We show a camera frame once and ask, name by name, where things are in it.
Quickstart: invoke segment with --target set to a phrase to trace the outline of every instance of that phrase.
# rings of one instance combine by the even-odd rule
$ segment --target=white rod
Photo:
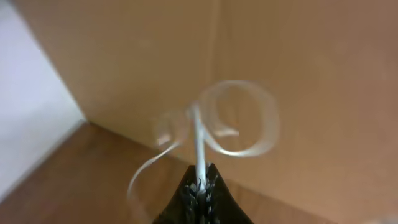
[[[195,130],[195,152],[197,156],[196,175],[197,185],[199,185],[198,194],[206,193],[206,159],[205,159],[205,140],[203,134],[203,125],[200,118],[198,105],[195,103],[192,106],[193,124]]]

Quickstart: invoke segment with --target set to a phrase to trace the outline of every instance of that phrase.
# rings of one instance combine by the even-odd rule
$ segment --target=white wall
[[[0,201],[81,119],[23,19],[0,0]]]

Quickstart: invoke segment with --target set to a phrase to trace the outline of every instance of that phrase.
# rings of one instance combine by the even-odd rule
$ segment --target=cardboard surface
[[[223,176],[339,223],[398,210],[395,1],[219,1],[213,55],[211,1],[16,3],[89,120],[153,146],[158,115],[253,80],[278,101],[280,141],[254,159],[208,151]],[[249,144],[251,102],[225,102],[242,133],[229,146]]]

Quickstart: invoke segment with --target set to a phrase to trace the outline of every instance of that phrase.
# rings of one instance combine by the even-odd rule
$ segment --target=curled ribbon
[[[212,133],[214,133],[216,137],[222,138],[225,136],[237,136],[239,134],[237,130],[221,122],[217,111],[218,97],[221,95],[222,92],[232,86],[246,90],[258,103],[261,114],[262,129],[259,140],[253,146],[242,151],[228,151],[226,149],[223,149],[212,135]],[[184,141],[187,139],[188,131],[190,129],[190,120],[194,121],[193,123],[195,124],[195,132],[197,134],[197,139],[195,140],[197,142],[197,157],[198,151],[201,153],[200,148],[204,148],[204,145],[200,145],[198,147],[198,144],[201,144],[200,141],[202,140],[206,142],[212,150],[218,153],[233,157],[251,157],[258,156],[271,150],[275,146],[279,137],[280,123],[277,105],[275,99],[270,93],[266,92],[261,87],[245,80],[225,80],[219,82],[216,85],[205,90],[201,94],[199,99],[192,103],[191,107],[188,110],[184,112],[181,111],[164,115],[164,119],[158,124],[157,127],[157,131],[159,134],[158,144],[163,145],[168,142],[171,143],[169,143],[169,147],[165,151],[153,157],[152,159],[149,159],[140,168],[138,168],[130,181],[129,188],[127,190],[128,197],[130,197],[131,188],[135,179],[143,169],[150,166],[157,159],[161,158],[166,153],[170,152],[176,147],[181,146],[184,143]],[[168,126],[174,128],[174,137],[172,137],[172,131],[170,130],[170,128],[168,128]],[[205,180],[205,178],[203,178],[203,172],[201,173],[200,170],[198,171],[198,168],[197,178],[199,178],[200,180]],[[204,190],[204,186],[205,182],[202,182],[200,189]]]

